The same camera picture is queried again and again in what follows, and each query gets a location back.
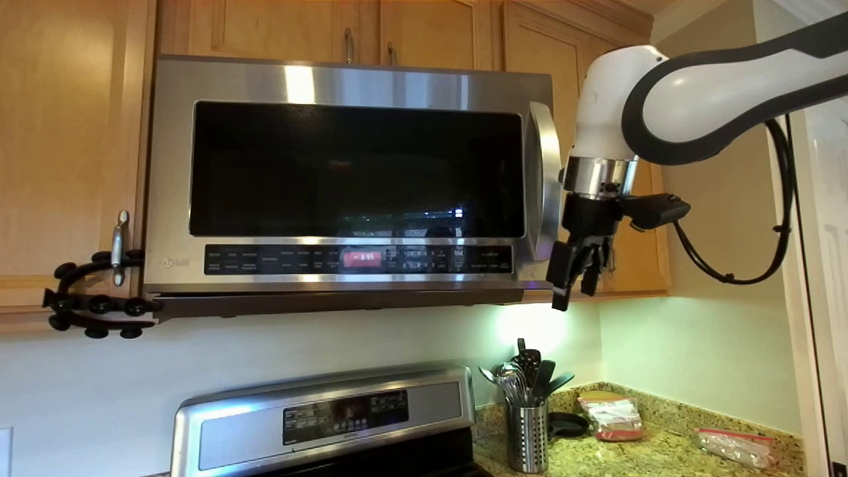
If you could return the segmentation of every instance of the package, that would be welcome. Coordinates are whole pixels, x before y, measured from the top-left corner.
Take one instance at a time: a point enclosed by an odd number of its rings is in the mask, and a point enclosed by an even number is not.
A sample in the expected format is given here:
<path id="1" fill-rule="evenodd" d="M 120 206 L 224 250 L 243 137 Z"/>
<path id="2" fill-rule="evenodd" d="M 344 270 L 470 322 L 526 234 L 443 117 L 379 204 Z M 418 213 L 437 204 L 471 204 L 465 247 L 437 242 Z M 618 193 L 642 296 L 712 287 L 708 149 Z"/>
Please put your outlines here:
<path id="1" fill-rule="evenodd" d="M 634 401 L 616 393 L 584 393 L 584 414 L 597 424 L 593 438 L 605 442 L 645 441 L 642 417 Z"/>
<path id="2" fill-rule="evenodd" d="M 730 429 L 701 429 L 698 441 L 705 450 L 732 461 L 742 461 L 747 467 L 767 469 L 775 461 L 769 441 L 758 435 L 730 433 Z"/>

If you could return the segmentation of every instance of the wooden cabinet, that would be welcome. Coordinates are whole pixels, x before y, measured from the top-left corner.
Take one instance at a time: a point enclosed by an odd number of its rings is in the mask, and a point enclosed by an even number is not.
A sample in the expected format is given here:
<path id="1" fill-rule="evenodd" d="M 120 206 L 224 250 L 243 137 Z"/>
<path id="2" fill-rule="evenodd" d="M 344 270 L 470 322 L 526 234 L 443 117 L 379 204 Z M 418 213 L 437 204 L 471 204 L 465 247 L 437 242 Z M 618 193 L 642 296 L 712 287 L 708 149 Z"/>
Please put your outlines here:
<path id="1" fill-rule="evenodd" d="M 159 50 L 493 70 L 493 0 L 161 0 Z"/>
<path id="2" fill-rule="evenodd" d="M 503 70 L 542 71 L 555 82 L 555 123 L 561 157 L 572 149 L 580 82 L 593 59 L 630 43 L 646 43 L 649 18 L 613 2 L 579 0 L 506 0 L 503 2 Z M 634 193 L 663 192 L 661 169 L 638 165 Z M 526 279 L 543 280 L 547 265 Z M 665 292 L 667 239 L 665 230 L 636 234 L 626 222 L 616 237 L 616 270 L 601 292 Z"/>
<path id="3" fill-rule="evenodd" d="M 62 263 L 141 237 L 155 0 L 0 2 L 0 331 L 41 329 Z"/>

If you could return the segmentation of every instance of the stainless steel microwave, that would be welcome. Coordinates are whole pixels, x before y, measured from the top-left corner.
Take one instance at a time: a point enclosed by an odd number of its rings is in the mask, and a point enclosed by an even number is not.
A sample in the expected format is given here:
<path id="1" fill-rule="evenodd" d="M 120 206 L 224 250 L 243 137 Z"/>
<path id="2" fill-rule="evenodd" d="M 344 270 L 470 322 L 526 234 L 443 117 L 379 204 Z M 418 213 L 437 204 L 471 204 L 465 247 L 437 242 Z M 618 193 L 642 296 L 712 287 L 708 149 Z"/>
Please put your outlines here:
<path id="1" fill-rule="evenodd" d="M 519 287 L 560 169 L 543 74 L 159 59 L 143 287 Z"/>

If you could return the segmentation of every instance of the microwave window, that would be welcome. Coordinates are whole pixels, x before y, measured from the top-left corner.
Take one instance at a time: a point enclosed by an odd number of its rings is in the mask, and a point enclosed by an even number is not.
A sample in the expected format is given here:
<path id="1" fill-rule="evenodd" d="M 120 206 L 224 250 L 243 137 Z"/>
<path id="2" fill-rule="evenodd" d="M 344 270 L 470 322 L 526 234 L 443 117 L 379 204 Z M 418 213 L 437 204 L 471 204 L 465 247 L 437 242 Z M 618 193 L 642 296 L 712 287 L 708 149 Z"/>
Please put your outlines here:
<path id="1" fill-rule="evenodd" d="M 194 237 L 522 237 L 518 114 L 197 103 Z"/>

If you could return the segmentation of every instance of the utensil holder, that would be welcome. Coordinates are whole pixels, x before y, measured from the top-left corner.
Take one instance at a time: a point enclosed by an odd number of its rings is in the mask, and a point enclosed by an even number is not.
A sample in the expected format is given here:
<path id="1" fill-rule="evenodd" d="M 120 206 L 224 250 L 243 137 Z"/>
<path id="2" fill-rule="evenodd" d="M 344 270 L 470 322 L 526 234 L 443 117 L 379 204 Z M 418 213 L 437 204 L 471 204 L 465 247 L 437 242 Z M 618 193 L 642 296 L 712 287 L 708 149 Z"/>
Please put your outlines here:
<path id="1" fill-rule="evenodd" d="M 542 475 L 548 469 L 548 404 L 506 405 L 506 454 L 515 471 Z"/>

